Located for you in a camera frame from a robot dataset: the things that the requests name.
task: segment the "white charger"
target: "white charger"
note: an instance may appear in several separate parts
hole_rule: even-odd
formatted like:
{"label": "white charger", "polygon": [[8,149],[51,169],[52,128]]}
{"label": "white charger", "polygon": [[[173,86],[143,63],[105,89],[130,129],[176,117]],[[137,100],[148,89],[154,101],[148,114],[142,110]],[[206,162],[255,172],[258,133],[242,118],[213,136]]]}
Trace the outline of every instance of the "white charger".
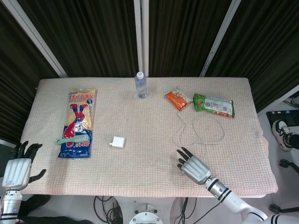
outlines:
{"label": "white charger", "polygon": [[109,145],[111,145],[112,147],[115,148],[123,148],[123,145],[125,144],[125,138],[123,137],[113,137],[113,142],[109,143]]}

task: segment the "plastic packaging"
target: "plastic packaging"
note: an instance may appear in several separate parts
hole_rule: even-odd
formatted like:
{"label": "plastic packaging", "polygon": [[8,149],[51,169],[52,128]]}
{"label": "plastic packaging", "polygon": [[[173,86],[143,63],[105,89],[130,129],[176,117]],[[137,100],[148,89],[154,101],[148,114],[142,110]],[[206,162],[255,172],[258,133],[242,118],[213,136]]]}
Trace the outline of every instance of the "plastic packaging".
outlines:
{"label": "plastic packaging", "polygon": [[175,107],[180,111],[192,100],[187,97],[178,87],[165,95]]}
{"label": "plastic packaging", "polygon": [[64,125],[63,139],[87,134],[88,140],[83,142],[69,141],[62,143],[58,157],[89,158],[93,137],[93,107],[96,89],[81,90],[71,88],[68,98],[67,120]]}
{"label": "plastic packaging", "polygon": [[138,72],[135,76],[135,85],[137,90],[137,96],[144,99],[148,95],[148,89],[146,86],[146,76],[143,72]]}
{"label": "plastic packaging", "polygon": [[233,118],[234,102],[225,98],[204,96],[195,93],[193,97],[194,107],[196,111],[208,111],[214,114]]}

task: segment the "orange snack bag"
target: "orange snack bag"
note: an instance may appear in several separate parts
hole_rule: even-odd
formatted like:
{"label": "orange snack bag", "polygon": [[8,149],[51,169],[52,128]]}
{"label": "orange snack bag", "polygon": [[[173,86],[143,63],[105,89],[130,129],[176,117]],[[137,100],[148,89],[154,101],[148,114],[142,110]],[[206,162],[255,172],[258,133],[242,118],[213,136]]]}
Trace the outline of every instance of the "orange snack bag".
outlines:
{"label": "orange snack bag", "polygon": [[182,110],[188,103],[192,102],[192,100],[187,97],[187,95],[185,95],[178,87],[170,93],[167,93],[165,96],[175,105],[179,111]]}

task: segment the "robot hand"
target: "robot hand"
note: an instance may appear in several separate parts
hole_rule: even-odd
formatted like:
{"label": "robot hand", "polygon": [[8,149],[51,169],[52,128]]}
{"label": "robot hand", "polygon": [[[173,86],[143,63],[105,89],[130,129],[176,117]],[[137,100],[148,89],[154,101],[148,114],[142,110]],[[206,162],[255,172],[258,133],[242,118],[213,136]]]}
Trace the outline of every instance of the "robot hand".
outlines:
{"label": "robot hand", "polygon": [[22,195],[20,190],[27,187],[28,183],[39,180],[45,174],[43,169],[40,174],[30,177],[31,164],[37,150],[42,144],[32,144],[25,152],[28,141],[19,143],[12,150],[12,159],[8,161],[3,177],[2,187],[6,194],[1,199],[0,220],[3,224],[14,224],[18,216]]}
{"label": "robot hand", "polygon": [[225,184],[216,178],[211,177],[210,169],[196,156],[192,155],[186,148],[182,147],[177,152],[185,159],[178,160],[178,168],[195,183],[206,184],[206,188],[222,204],[233,213],[246,212],[247,216],[242,224],[296,224],[299,223],[297,217],[273,215],[268,218],[265,213],[244,202],[239,196],[232,192]]}

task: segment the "water bottle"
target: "water bottle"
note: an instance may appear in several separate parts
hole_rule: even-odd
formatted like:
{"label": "water bottle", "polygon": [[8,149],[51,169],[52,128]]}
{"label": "water bottle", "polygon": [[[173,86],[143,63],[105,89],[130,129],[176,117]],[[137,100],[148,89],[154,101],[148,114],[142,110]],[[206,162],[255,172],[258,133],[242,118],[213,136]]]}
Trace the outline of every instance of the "water bottle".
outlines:
{"label": "water bottle", "polygon": [[146,76],[143,72],[137,72],[135,76],[135,85],[137,90],[137,96],[141,99],[146,98],[148,95],[148,89],[146,86]]}

